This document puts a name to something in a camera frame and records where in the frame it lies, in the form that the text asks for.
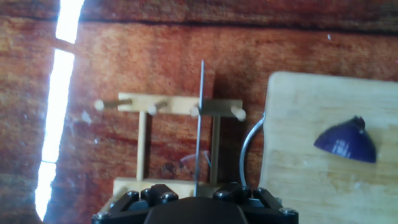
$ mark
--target wire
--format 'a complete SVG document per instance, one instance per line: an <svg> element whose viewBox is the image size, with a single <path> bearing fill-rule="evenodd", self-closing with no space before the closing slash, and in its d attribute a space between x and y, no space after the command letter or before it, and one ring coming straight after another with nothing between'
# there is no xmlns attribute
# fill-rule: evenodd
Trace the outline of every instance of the wire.
<svg viewBox="0 0 398 224"><path fill-rule="evenodd" d="M261 129L262 125L264 124L265 118L266 118L266 112L264 112L262 118L250 130L249 134L246 136L246 138L243 142L243 146L242 146L242 150L241 150L241 157L239 158L239 175L241 177L241 183L243 186L247 186L246 179L244 178L244 156L246 154L246 151L249 147L249 144L250 144L252 138L256 135L256 133Z"/></svg>

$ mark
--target screw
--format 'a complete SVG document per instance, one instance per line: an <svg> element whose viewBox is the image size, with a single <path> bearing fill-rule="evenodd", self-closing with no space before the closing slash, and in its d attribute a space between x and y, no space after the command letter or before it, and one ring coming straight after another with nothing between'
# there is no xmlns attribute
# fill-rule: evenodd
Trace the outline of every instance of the screw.
<svg viewBox="0 0 398 224"><path fill-rule="evenodd" d="M280 208L279 211L282 212L284 215L295 215L298 213L293 208Z"/></svg>
<svg viewBox="0 0 398 224"><path fill-rule="evenodd" d="M97 214L94 215L94 217L99 220L109 218L110 216L111 214L109 212L98 212Z"/></svg>

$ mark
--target wooden peg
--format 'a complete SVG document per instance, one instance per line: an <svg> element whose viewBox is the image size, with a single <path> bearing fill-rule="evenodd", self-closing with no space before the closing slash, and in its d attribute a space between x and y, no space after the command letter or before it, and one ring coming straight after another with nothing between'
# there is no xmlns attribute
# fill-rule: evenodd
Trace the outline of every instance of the wooden peg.
<svg viewBox="0 0 398 224"><path fill-rule="evenodd" d="M103 101L103 100L97 100L94 103L95 109L98 111L102 111L105 108L117 108L119 105L128 105L131 104L132 100L127 99L127 100L114 100L114 101Z"/></svg>
<svg viewBox="0 0 398 224"><path fill-rule="evenodd" d="M150 115L155 115L157 114L158 110L160 110L161 108L167 106L167 102L166 101L160 101L152 106L148 107L148 113Z"/></svg>
<svg viewBox="0 0 398 224"><path fill-rule="evenodd" d="M199 116L199 105L193 106L190 110L189 113L191 114L192 117L197 117Z"/></svg>
<svg viewBox="0 0 398 224"><path fill-rule="evenodd" d="M138 146L137 146L137 181L144 179L145 141L147 132L147 113L139 112Z"/></svg>
<svg viewBox="0 0 398 224"><path fill-rule="evenodd" d="M239 109L236 106L231 107L231 112L239 121L244 121L246 119L246 112L243 109Z"/></svg>

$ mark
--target wooden cutting board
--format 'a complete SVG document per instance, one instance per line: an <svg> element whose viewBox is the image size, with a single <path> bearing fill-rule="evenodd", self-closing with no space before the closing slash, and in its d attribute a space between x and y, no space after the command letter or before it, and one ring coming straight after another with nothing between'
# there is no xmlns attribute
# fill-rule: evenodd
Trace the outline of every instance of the wooden cutting board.
<svg viewBox="0 0 398 224"><path fill-rule="evenodd" d="M292 72L268 84L260 186L300 223L398 223L398 83ZM377 163L313 146L324 130L362 116Z"/></svg>

